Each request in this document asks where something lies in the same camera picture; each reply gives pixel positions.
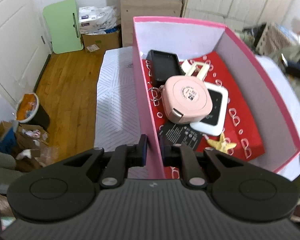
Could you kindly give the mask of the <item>black card leaflet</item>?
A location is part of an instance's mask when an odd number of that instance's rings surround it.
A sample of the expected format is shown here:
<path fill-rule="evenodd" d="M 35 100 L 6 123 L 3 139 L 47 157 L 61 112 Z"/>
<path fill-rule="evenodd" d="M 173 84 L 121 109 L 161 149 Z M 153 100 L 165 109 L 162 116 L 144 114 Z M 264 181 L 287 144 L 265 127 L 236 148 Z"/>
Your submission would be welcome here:
<path fill-rule="evenodd" d="M 189 124 L 178 125 L 167 122 L 162 126 L 159 135 L 163 135 L 170 143 L 190 146 L 196 150 L 203 136 L 192 129 Z"/>

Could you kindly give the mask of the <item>yellow starfish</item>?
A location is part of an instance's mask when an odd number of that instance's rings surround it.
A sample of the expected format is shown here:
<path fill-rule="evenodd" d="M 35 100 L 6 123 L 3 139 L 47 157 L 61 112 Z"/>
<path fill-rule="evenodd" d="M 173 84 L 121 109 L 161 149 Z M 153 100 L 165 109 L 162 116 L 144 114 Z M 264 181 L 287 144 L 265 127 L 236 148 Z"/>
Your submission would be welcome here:
<path fill-rule="evenodd" d="M 223 132 L 220 134 L 219 140 L 207 139 L 206 141 L 210 147 L 229 155 L 234 153 L 234 148 L 237 146 L 235 142 L 230 142 Z"/>

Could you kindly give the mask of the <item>white black power bank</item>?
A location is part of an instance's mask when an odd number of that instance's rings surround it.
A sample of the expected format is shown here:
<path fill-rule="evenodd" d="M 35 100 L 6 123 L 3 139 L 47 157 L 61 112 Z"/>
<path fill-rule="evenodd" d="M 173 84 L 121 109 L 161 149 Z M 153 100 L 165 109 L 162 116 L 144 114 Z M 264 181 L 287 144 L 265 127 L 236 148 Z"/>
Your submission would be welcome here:
<path fill-rule="evenodd" d="M 223 86 L 205 83 L 212 100 L 211 112 L 200 122 L 190 123 L 190 127 L 200 133 L 219 136 L 224 128 L 228 104 L 228 90 Z"/>

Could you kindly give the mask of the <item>pink round case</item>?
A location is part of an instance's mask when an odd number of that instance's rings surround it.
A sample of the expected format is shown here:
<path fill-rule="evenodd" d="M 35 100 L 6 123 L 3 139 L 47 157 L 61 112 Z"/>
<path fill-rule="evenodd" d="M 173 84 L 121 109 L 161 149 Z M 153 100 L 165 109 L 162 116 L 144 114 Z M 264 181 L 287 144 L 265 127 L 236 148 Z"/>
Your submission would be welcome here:
<path fill-rule="evenodd" d="M 212 100 L 203 81 L 195 76 L 172 76 L 162 91 L 164 112 L 174 124 L 198 122 L 212 110 Z"/>

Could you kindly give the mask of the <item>black pouch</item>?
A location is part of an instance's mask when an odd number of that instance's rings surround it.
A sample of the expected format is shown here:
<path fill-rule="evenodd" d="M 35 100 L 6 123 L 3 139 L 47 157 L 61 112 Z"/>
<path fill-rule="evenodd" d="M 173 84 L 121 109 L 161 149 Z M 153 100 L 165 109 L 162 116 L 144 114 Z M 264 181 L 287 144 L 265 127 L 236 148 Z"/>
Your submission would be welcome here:
<path fill-rule="evenodd" d="M 149 61 L 151 81 L 156 87 L 164 85 L 172 76 L 184 75 L 178 56 L 174 53 L 150 50 L 146 60 Z"/>

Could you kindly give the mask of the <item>pink cardboard box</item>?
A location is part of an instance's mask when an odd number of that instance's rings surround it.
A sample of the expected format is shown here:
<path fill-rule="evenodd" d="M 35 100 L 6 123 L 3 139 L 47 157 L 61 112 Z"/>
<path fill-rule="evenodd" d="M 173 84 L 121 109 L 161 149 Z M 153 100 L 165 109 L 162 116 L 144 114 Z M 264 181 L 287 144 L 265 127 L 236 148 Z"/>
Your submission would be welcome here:
<path fill-rule="evenodd" d="M 300 175 L 300 103 L 271 60 L 263 66 L 226 25 L 191 18 L 133 19 L 133 68 L 151 179 L 172 176 L 159 136 L 227 153 L 294 180 Z"/>

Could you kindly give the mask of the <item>white patterned bedsheet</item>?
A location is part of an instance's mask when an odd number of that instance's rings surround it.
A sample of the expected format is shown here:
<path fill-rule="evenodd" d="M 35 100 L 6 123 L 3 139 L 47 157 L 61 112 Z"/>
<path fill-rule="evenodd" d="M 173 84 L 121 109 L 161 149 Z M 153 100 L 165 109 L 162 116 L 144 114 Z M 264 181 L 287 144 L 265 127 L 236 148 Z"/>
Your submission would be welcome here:
<path fill-rule="evenodd" d="M 106 51 L 96 85 L 95 148 L 113 151 L 139 141 L 133 48 Z"/>

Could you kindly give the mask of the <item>red patterned paper liner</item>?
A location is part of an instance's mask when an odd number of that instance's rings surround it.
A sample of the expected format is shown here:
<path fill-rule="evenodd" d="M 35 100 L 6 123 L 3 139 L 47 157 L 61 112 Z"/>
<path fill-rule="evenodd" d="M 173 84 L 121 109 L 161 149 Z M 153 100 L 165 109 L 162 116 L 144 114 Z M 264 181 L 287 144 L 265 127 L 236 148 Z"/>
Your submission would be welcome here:
<path fill-rule="evenodd" d="M 152 50 L 142 64 L 159 135 L 245 161 L 265 153 L 250 109 L 215 51 L 180 62 L 175 54 Z"/>

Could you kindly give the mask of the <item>trash bin orange bag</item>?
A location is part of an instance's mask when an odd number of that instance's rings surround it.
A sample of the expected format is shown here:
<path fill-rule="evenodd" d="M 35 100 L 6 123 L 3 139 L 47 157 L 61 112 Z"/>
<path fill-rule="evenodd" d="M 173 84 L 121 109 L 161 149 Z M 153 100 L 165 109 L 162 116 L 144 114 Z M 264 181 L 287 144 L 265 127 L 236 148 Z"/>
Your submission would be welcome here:
<path fill-rule="evenodd" d="M 37 125 L 47 130 L 50 117 L 35 93 L 24 94 L 16 105 L 15 119 L 20 124 Z"/>

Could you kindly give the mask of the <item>white plastic package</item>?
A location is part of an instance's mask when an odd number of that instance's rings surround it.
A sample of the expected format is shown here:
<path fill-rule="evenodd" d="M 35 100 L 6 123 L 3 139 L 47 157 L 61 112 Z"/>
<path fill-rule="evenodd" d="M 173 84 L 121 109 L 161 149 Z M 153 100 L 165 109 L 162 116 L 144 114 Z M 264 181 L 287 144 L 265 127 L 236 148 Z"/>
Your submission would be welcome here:
<path fill-rule="evenodd" d="M 78 10 L 79 32 L 81 34 L 96 33 L 112 29 L 119 25 L 117 6 L 80 7 Z"/>

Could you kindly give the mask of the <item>white door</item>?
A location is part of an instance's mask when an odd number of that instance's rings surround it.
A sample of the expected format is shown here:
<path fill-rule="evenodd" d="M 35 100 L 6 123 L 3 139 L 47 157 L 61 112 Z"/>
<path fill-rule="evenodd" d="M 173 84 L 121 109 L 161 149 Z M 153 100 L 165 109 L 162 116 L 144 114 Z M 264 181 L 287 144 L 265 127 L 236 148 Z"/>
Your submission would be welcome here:
<path fill-rule="evenodd" d="M 33 92 L 50 55 L 32 0 L 0 0 L 0 93 L 15 105 Z"/>

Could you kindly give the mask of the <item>wooden shelf unit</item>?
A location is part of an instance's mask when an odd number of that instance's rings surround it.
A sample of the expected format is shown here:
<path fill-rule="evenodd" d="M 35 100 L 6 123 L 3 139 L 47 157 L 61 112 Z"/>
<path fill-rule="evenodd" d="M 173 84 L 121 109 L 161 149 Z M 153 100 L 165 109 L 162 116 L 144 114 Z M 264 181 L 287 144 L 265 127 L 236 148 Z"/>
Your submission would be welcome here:
<path fill-rule="evenodd" d="M 122 45 L 133 44 L 133 18 L 137 16 L 181 15 L 180 0 L 119 0 L 121 10 Z"/>

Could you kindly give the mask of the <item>green folding table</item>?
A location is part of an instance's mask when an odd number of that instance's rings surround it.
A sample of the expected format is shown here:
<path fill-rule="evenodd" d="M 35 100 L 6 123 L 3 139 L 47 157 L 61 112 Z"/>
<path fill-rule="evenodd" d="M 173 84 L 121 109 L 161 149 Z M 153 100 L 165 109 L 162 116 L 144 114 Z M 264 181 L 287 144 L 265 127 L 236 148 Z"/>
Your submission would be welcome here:
<path fill-rule="evenodd" d="M 68 53 L 83 49 L 79 32 L 76 0 L 53 3 L 43 9 L 55 54 Z"/>

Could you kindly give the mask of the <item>green quilted jacket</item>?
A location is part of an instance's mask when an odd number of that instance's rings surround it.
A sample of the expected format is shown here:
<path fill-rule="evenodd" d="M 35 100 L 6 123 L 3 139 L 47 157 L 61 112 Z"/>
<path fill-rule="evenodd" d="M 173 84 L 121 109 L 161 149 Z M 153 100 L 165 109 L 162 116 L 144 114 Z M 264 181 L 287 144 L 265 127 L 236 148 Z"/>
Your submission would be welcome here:
<path fill-rule="evenodd" d="M 278 50 L 273 55 L 273 60 L 288 78 L 300 102 L 300 46 L 286 47 Z"/>

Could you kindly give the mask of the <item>light wood wardrobe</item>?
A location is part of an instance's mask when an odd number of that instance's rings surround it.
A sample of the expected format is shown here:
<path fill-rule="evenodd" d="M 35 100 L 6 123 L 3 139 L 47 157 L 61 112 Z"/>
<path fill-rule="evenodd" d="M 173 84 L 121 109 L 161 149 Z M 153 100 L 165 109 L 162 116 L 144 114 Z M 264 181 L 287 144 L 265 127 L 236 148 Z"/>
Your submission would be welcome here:
<path fill-rule="evenodd" d="M 300 0 L 184 0 L 182 16 L 224 23 L 239 30 L 274 22 L 300 30 Z"/>

